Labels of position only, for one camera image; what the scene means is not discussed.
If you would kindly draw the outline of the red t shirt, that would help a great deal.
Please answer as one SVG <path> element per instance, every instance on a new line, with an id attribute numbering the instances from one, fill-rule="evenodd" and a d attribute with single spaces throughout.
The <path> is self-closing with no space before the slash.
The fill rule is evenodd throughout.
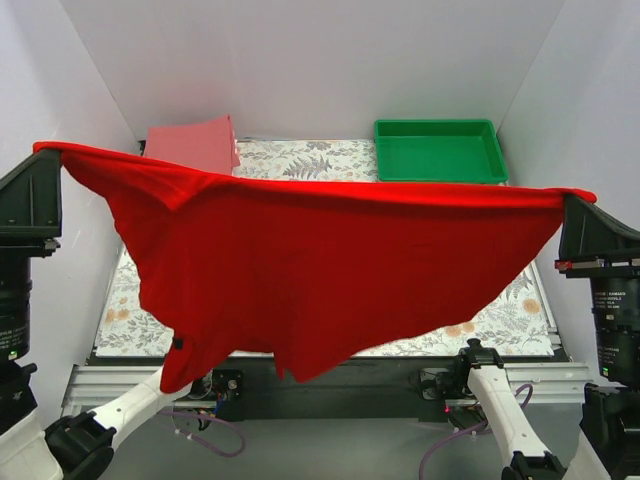
<path id="1" fill-rule="evenodd" d="M 568 188 L 238 178 L 73 143 L 108 203 L 141 307 L 173 332 L 174 393 L 236 351 L 308 381 L 352 355 L 470 320 L 560 227 Z"/>

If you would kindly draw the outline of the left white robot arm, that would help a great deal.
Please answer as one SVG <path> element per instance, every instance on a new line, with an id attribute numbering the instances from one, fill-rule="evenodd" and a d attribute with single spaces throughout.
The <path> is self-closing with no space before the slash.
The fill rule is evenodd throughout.
<path id="1" fill-rule="evenodd" d="M 182 370 L 180 390 L 160 389 L 154 373 L 128 392 L 43 428 L 30 379 L 37 367 L 18 365 L 30 348 L 31 261 L 51 256 L 62 234 L 61 154 L 30 155 L 1 180 L 1 476 L 4 479 L 97 479 L 120 444 L 175 400 L 205 398 L 211 373 Z"/>

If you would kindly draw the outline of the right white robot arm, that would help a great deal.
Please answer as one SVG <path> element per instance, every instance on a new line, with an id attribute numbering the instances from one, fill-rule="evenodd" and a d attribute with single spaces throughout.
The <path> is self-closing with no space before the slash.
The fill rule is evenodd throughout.
<path id="1" fill-rule="evenodd" d="M 495 352 L 470 341 L 452 373 L 475 397 L 503 458 L 504 479 L 636 479 L 639 476 L 639 233 L 577 196 L 565 201 L 556 269 L 590 282 L 599 373 L 584 387 L 578 447 L 568 466 L 539 439 Z"/>

